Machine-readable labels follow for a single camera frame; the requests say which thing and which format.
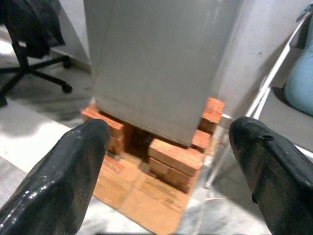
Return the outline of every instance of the chair caster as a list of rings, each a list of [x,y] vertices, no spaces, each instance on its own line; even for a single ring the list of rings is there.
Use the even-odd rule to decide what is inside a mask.
[[[8,103],[7,103],[6,99],[4,98],[4,96],[0,96],[0,107],[4,107],[7,104]]]
[[[65,85],[63,85],[62,86],[62,91],[64,92],[64,93],[71,93],[72,92],[72,90],[73,90],[73,88],[69,85],[69,84],[65,84]]]
[[[70,59],[66,59],[65,61],[63,61],[63,68],[65,69],[69,69],[71,67],[72,63],[70,62]]]

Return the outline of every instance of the gray floor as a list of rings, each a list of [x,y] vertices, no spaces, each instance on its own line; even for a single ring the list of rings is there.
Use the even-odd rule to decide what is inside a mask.
[[[12,52],[0,55],[0,67],[16,63]],[[43,70],[66,80],[73,93],[63,94],[60,87],[33,76],[23,79],[8,95],[10,99],[63,125],[75,127],[82,122],[80,112],[92,101],[92,79],[87,73],[55,65]],[[0,86],[9,75],[0,76]],[[15,190],[25,173],[0,158],[0,205]],[[252,203],[246,181],[232,153],[210,189],[203,185],[209,167],[200,179],[185,210],[178,234],[203,235],[267,235],[262,216]],[[79,235],[96,233],[148,233],[144,228],[92,198]]]

